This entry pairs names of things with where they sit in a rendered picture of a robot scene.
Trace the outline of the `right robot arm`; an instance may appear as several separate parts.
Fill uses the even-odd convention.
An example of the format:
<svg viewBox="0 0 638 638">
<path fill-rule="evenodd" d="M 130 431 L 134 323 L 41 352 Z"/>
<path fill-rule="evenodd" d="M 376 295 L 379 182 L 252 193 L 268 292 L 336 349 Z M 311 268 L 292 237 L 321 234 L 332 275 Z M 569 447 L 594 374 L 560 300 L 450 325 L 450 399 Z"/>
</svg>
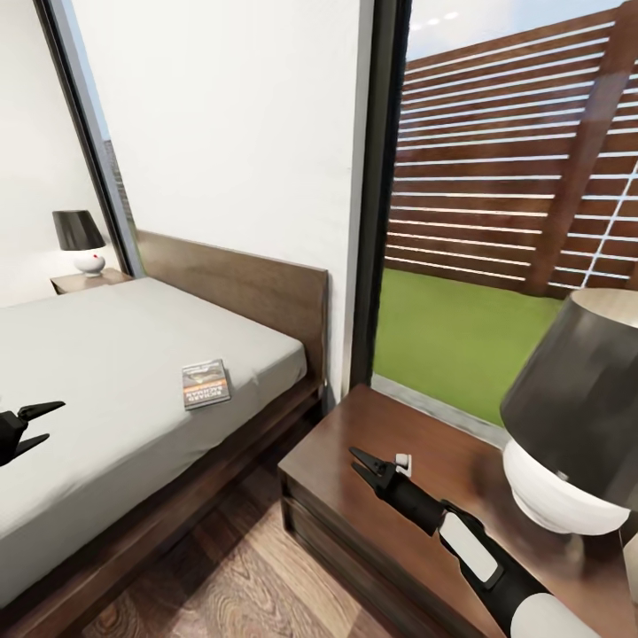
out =
<svg viewBox="0 0 638 638">
<path fill-rule="evenodd" d="M 573 614 L 495 539 L 485 525 L 447 499 L 437 501 L 410 478 L 412 455 L 384 462 L 358 447 L 352 467 L 388 502 L 458 559 L 460 570 L 506 638 L 601 638 Z"/>
</svg>

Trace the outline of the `hardback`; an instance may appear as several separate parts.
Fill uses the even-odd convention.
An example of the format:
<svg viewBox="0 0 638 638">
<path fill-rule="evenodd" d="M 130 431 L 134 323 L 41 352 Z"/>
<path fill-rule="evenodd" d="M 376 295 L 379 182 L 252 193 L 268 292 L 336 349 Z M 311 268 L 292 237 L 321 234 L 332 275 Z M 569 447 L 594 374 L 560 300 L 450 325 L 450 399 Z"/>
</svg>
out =
<svg viewBox="0 0 638 638">
<path fill-rule="evenodd" d="M 222 359 L 183 366 L 185 411 L 230 401 L 230 389 Z"/>
</svg>

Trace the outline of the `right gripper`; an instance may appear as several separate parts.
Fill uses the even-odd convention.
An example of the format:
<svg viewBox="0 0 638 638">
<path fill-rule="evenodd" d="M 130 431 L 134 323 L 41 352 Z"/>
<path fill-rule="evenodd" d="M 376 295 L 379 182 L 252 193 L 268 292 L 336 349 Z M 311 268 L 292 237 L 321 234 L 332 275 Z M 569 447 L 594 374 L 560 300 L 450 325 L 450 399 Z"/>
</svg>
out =
<svg viewBox="0 0 638 638">
<path fill-rule="evenodd" d="M 352 467 L 371 485 L 376 497 L 412 521 L 426 491 L 401 475 L 392 462 L 384 462 L 358 447 L 351 446 L 349 450 L 362 462 L 352 462 Z"/>
</svg>

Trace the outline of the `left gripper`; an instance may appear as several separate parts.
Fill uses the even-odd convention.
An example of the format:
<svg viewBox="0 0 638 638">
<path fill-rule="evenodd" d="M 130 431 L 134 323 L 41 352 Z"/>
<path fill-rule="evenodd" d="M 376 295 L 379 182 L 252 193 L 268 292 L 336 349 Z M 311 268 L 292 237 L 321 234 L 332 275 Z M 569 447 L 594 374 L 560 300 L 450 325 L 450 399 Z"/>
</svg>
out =
<svg viewBox="0 0 638 638">
<path fill-rule="evenodd" d="M 0 413 L 0 466 L 16 461 L 19 456 L 22 456 L 28 450 L 48 440 L 50 438 L 49 433 L 44 433 L 31 440 L 22 440 L 21 436 L 24 430 L 28 428 L 29 421 L 65 405 L 66 402 L 63 401 L 51 401 L 22 407 L 17 415 L 14 415 L 10 410 L 7 413 Z"/>
</svg>

